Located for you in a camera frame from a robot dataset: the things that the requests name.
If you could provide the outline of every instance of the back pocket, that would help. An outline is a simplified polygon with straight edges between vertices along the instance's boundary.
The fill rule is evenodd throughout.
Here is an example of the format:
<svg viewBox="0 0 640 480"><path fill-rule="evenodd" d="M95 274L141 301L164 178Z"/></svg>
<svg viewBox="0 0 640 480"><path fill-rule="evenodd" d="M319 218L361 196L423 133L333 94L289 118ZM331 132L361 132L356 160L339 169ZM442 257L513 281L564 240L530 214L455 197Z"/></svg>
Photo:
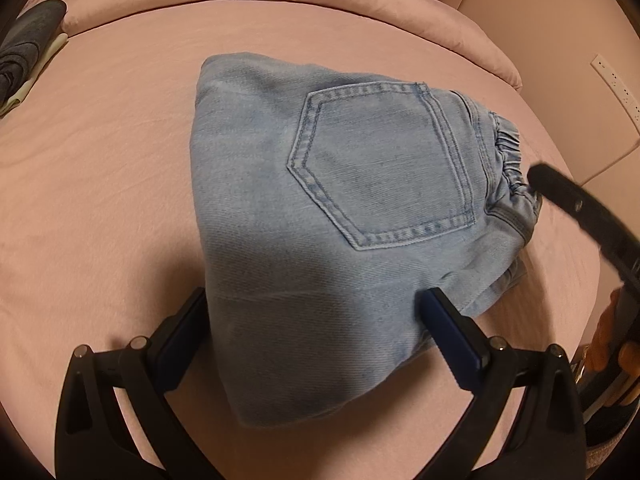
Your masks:
<svg viewBox="0 0 640 480"><path fill-rule="evenodd" d="M455 138L424 84L311 92L287 168L356 250L412 244L475 222Z"/></svg>

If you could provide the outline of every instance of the denim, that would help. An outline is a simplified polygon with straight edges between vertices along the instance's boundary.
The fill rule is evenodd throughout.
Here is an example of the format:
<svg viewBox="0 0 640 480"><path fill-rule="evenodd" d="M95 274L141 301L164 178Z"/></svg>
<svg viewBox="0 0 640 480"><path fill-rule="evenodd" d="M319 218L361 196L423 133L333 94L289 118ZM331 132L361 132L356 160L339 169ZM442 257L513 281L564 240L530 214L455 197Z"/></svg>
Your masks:
<svg viewBox="0 0 640 480"><path fill-rule="evenodd" d="M248 53L202 66L191 173L218 372L250 426L330 413L426 348L418 290L484 312L541 205L516 126L464 94Z"/></svg>

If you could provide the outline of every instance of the folded towel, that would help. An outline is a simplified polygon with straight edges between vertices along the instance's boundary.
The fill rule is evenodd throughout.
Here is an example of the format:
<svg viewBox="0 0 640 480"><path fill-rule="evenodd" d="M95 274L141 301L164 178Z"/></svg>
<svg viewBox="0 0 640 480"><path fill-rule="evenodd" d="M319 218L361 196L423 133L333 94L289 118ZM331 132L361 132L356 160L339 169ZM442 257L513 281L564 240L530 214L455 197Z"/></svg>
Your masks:
<svg viewBox="0 0 640 480"><path fill-rule="evenodd" d="M65 13L62 0L45 0L15 20L0 45L0 104L29 79Z"/></svg>
<svg viewBox="0 0 640 480"><path fill-rule="evenodd" d="M22 101L24 101L25 97L35 84L40 72L44 66L49 62L49 60L57 54L57 52L66 44L66 40L68 39L68 35L64 32L62 34L57 35L49 45L44 50L44 53L40 56L40 59L36 63L36 66L33 67L31 71L30 77L25 81L25 83L18 88L18 91L15 94L12 94L9 98L7 98L4 105L0 104L0 118L9 113L10 110L13 110L17 107Z"/></svg>

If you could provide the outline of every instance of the pink duvet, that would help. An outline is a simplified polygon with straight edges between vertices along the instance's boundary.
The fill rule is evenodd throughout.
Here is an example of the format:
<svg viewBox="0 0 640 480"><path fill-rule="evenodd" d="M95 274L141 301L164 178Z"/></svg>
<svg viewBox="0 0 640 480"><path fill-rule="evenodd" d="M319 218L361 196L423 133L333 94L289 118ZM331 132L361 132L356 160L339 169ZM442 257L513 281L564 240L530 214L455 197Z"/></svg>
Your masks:
<svg viewBox="0 0 640 480"><path fill-rule="evenodd" d="M66 1L73 37L0 121L0 400L51 470L72 349L150 334L204 282L188 143L206 57L247 50L457 89L518 125L525 171L539 159L566 171L513 65L433 0ZM573 352L595 298L596 247L545 204L523 260L528 275L480 325L514 346ZM209 347L168 397L228 480L410 479L469 400L436 349L335 415L290 428L238 426Z"/></svg>

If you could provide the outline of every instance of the pocket stitching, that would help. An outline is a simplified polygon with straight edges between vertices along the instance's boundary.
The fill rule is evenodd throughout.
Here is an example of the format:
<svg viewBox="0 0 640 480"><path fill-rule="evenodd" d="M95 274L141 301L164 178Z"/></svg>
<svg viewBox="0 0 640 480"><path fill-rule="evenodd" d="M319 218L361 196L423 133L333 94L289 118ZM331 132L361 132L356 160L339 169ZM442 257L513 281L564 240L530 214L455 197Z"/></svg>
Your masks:
<svg viewBox="0 0 640 480"><path fill-rule="evenodd" d="M353 91L361 90L361 93L350 94ZM444 147L444 152L449 159L449 164L452 167L452 174L456 179L456 183L459 187L459 192L463 200L463 210L458 215L451 218L435 219L422 224L411 225L394 230L385 230L380 232L362 232L351 219L340 209L340 207L332 200L331 196L326 192L322 183L313 174L313 172L306 166L308 156L313 145L313 140L316 136L316 129L318 126L318 119L322 109L322 105L326 102L332 102L340 99L349 99L355 97L362 97L372 94L378 94L382 92L397 92L404 94L415 94L415 89L420 89L419 85L411 83L395 83L395 82L366 82L357 83L351 85L343 85L328 89L323 89L315 92L310 92L305 99L303 105L303 117L300 121L300 126L296 133L296 139L294 140L292 150L289 154L287 161L287 169L292 176L298 181L300 186L305 190L309 197L322 209L322 211L329 217L331 222L338 228L338 230L344 235L345 238L356 250L370 250L377 248L398 247L413 244L416 242L435 238L437 236L454 232L470 225L473 225L476 221L473 208L468 204L472 202L472 196L467 197L464 192L464 187L460 182L460 169L452 160L452 154L450 152L450 146L446 142L446 137L442 131L441 117L435 112L432 112L436 119L437 129L436 134L438 140ZM313 124L310 126L310 118L313 115ZM460 153L457 145L454 146L458 158ZM315 187L321 191L321 195L312 188ZM443 228L443 224L449 224L448 228ZM387 240L380 240L381 237L387 238Z"/></svg>
<svg viewBox="0 0 640 480"><path fill-rule="evenodd" d="M472 223L476 222L476 216L475 213L473 211L473 189L471 187L471 184L469 184L469 176L468 174L466 174L466 169L465 169L465 165L464 162L462 161L462 156L460 155L460 149L458 147L458 143L456 142L456 136L453 135L453 130L451 128L451 125L449 124L449 121L447 120L447 115L444 113L444 110L442 109L442 105L440 104L440 102L433 97L433 95L431 94L431 91L429 90L428 86L425 84L422 85L417 85L418 88L418 97L421 99L422 103L425 105L425 107L428 107L428 111L429 109L433 110L433 106L436 105L438 107L438 111L440 112L440 116L438 117L437 114L434 113L434 115L436 116L436 118L438 119L437 123L438 123L438 129L439 129L439 133L440 133L440 141L442 142L442 145L444 147L444 151L447 153L447 155L449 155L449 160L450 160L450 164L452 165L452 167L454 168L454 175L456 177L456 181L458 184L458 190L460 192L460 194L462 195L462 200L464 201L463 204L463 209L465 211L469 211L471 213L471 218L472 218ZM460 164L460 167L457 168L455 162L453 161L452 155L451 155L451 149L449 147L449 145L447 144L447 139L446 139L446 134L444 133L444 130L440 124L440 121L444 122L448 129L450 134L450 140L451 143L453 145L453 148L456 152L456 156L458 158L458 162ZM462 175L464 176L464 186L463 183L460 182L460 173L462 173Z"/></svg>
<svg viewBox="0 0 640 480"><path fill-rule="evenodd" d="M489 190L496 184L496 178L494 172L490 170L491 164L489 163L489 150L487 149L484 139L480 134L480 114L478 113L478 107L472 100L466 99L464 94L456 92L455 90L452 90L451 92L457 95L462 101L462 104L465 105L466 111L469 114L471 127L474 131L474 136L476 137L476 142L478 142L478 152L480 154L482 171L484 171L484 176L486 177L486 191L484 193L484 200L482 201L482 208L486 214L490 214L487 209L487 200L489 198Z"/></svg>

